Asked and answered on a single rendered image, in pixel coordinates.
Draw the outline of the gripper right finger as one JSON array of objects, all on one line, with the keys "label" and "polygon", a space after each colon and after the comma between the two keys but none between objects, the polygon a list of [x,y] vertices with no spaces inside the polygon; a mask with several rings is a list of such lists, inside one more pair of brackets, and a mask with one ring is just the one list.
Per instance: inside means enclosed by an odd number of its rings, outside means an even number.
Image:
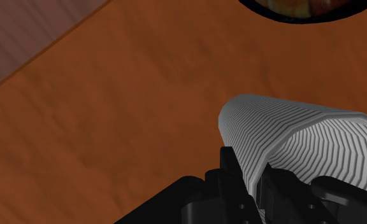
[{"label": "gripper right finger", "polygon": [[257,184],[267,224],[367,224],[367,191],[319,176],[306,184],[291,171],[267,165]]}]

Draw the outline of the white ribbed cylinder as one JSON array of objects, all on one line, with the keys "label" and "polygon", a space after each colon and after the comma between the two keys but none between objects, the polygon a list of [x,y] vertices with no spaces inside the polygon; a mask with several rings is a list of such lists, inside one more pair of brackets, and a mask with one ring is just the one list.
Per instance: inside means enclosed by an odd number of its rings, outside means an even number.
[{"label": "white ribbed cylinder", "polygon": [[219,131],[253,197],[267,165],[305,184],[331,176],[367,191],[365,113],[244,94],[222,107]]}]

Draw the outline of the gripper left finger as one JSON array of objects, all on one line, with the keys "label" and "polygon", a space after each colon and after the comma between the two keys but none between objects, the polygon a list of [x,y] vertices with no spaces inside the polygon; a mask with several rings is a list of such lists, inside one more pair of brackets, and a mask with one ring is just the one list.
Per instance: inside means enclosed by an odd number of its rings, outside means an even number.
[{"label": "gripper left finger", "polygon": [[263,224],[230,146],[205,178],[184,176],[114,224]]}]

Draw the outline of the black bowl with fruit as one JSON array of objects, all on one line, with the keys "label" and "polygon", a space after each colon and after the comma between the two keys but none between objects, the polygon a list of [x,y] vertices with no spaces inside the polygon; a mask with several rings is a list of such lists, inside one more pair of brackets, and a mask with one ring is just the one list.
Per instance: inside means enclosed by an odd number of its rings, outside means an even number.
[{"label": "black bowl with fruit", "polygon": [[238,0],[254,13],[285,24],[333,22],[367,10],[367,0]]}]

